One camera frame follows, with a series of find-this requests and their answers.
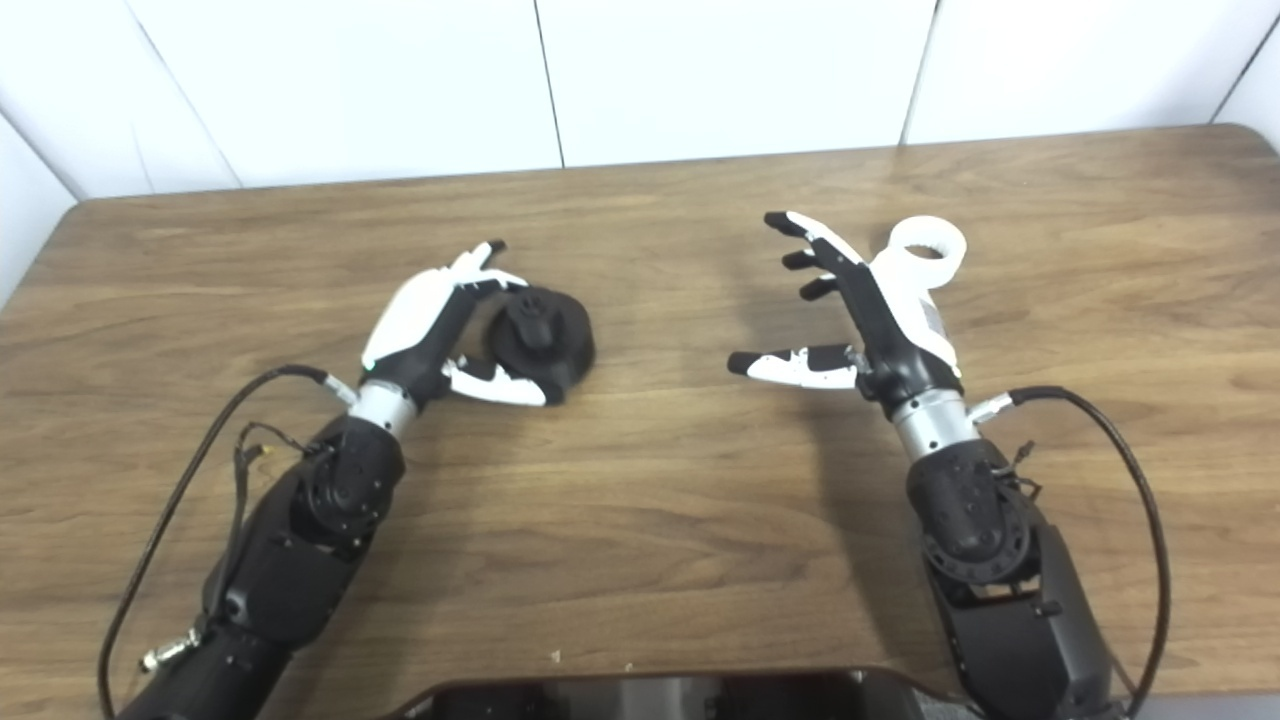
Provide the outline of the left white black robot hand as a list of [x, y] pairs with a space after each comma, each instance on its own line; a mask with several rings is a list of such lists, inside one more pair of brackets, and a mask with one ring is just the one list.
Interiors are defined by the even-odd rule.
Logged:
[[384, 307], [361, 354], [360, 383], [394, 386], [417, 411], [453, 392], [493, 404], [556, 406], [564, 393], [516, 375], [499, 363], [452, 357], [479, 305], [497, 293], [526, 290], [526, 279], [489, 261], [506, 247], [495, 240], [462, 252], [447, 266], [407, 279]]

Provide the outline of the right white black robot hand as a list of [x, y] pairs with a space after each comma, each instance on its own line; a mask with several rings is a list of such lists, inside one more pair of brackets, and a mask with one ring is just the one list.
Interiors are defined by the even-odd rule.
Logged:
[[966, 255], [966, 238], [952, 222], [929, 215], [900, 220], [873, 259], [797, 211], [768, 211], [764, 223], [806, 242], [804, 250], [783, 256], [783, 266], [820, 270], [800, 288], [801, 299], [838, 293], [861, 348], [735, 351], [727, 360], [730, 372], [806, 389], [858, 389], [887, 414], [932, 389], [963, 392], [956, 350], [931, 297], [956, 275]]

